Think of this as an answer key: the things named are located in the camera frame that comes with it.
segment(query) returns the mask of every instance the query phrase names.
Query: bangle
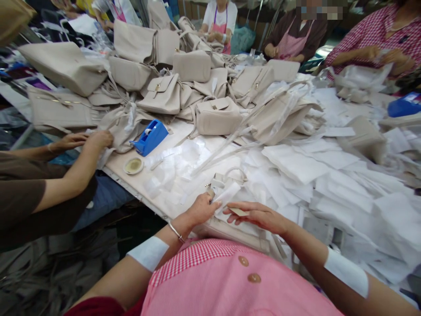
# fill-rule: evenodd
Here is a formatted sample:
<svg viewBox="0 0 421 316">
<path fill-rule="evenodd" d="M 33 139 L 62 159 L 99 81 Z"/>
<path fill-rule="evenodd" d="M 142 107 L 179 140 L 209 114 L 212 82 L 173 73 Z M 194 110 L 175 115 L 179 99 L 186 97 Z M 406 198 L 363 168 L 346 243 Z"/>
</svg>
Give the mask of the bangle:
<svg viewBox="0 0 421 316">
<path fill-rule="evenodd" d="M 168 226 L 170 226 L 171 230 L 177 235 L 178 240 L 181 241 L 183 244 L 185 243 L 183 237 L 175 230 L 175 228 L 171 225 L 171 222 L 168 222 Z"/>
<path fill-rule="evenodd" d="M 52 144 L 52 143 L 49 143 L 49 144 L 47 145 L 47 149 L 48 149 L 48 151 L 49 151 L 50 153 L 55 154 L 55 153 L 51 150 L 51 144 Z"/>
</svg>

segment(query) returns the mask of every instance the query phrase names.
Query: brown button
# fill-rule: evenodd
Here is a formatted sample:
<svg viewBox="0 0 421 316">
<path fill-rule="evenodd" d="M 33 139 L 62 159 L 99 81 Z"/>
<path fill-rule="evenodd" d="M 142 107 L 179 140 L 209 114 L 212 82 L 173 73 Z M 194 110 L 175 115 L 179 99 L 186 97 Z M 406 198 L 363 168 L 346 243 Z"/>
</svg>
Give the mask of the brown button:
<svg viewBox="0 0 421 316">
<path fill-rule="evenodd" d="M 246 257 L 239 256 L 239 257 L 238 257 L 238 260 L 240 261 L 240 263 L 241 263 L 243 266 L 249 266 L 249 261 L 247 260 L 247 258 L 246 258 Z"/>
<path fill-rule="evenodd" d="M 258 275 L 257 273 L 249 274 L 249 276 L 247 277 L 247 280 L 251 283 L 260 283 L 262 281 L 262 279 L 260 278 L 260 275 Z"/>
</svg>

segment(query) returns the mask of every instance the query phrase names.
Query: red sleeve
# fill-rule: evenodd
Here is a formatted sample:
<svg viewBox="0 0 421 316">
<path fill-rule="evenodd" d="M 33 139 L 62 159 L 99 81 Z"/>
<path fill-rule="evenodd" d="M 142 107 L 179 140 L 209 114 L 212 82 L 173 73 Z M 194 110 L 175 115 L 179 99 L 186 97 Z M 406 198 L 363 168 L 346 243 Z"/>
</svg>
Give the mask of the red sleeve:
<svg viewBox="0 0 421 316">
<path fill-rule="evenodd" d="M 94 297 L 80 302 L 64 314 L 64 316 L 121 316 L 125 311 L 113 298 Z"/>
</svg>

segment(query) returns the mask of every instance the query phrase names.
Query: hand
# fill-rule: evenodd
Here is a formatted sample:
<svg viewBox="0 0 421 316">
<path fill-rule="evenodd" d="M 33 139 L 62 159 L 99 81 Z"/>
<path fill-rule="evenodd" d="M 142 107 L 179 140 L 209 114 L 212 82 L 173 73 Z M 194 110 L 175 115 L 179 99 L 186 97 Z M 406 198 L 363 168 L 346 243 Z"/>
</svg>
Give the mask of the hand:
<svg viewBox="0 0 421 316">
<path fill-rule="evenodd" d="M 380 48 L 377 46 L 366 46 L 358 50 L 358 57 L 362 59 L 373 60 L 380 54 Z"/>
<path fill-rule="evenodd" d="M 61 140 L 50 145 L 52 152 L 64 152 L 83 146 L 89 135 L 85 133 L 69 134 L 64 136 Z"/>
<path fill-rule="evenodd" d="M 270 58 L 276 58 L 278 57 L 279 54 L 279 49 L 278 47 L 274 47 L 272 44 L 268 44 L 265 49 L 264 52 L 266 53 L 266 55 L 268 55 Z"/>
<path fill-rule="evenodd" d="M 247 216 L 238 216 L 234 214 L 229 208 L 239 208 L 244 212 L 247 212 Z M 291 223 L 281 214 L 275 212 L 271 208 L 257 203 L 257 202 L 236 202 L 229 203 L 227 209 L 224 210 L 224 214 L 231 214 L 227 222 L 231 224 L 235 221 L 236 225 L 239 225 L 242 222 L 250 222 L 254 225 L 259 226 L 265 230 L 270 231 L 271 233 L 282 236 L 288 230 L 288 226 Z"/>
<path fill-rule="evenodd" d="M 209 37 L 207 38 L 208 42 L 213 42 L 214 40 L 216 40 L 216 32 L 210 32 Z"/>
<path fill-rule="evenodd" d="M 111 21 L 105 21 L 105 26 L 109 29 L 114 29 L 114 23 Z"/>
<path fill-rule="evenodd" d="M 104 32 L 108 32 L 110 28 L 107 26 L 106 22 L 104 20 L 98 21 L 101 24 L 102 29 Z"/>
<path fill-rule="evenodd" d="M 394 49 L 385 54 L 380 62 L 384 65 L 390 63 L 402 65 L 405 64 L 408 60 L 408 56 L 405 56 L 400 49 Z"/>
<path fill-rule="evenodd" d="M 104 149 L 112 145 L 114 140 L 113 135 L 107 130 L 98 130 L 93 132 L 88 140 L 86 141 L 85 146 L 96 146 L 99 149 Z"/>
<path fill-rule="evenodd" d="M 211 204 L 211 200 L 212 197 L 209 193 L 203 193 L 196 198 L 193 205 L 186 211 L 186 214 L 189 216 L 189 219 L 192 220 L 194 226 L 206 222 L 221 206 L 220 201 Z"/>
</svg>

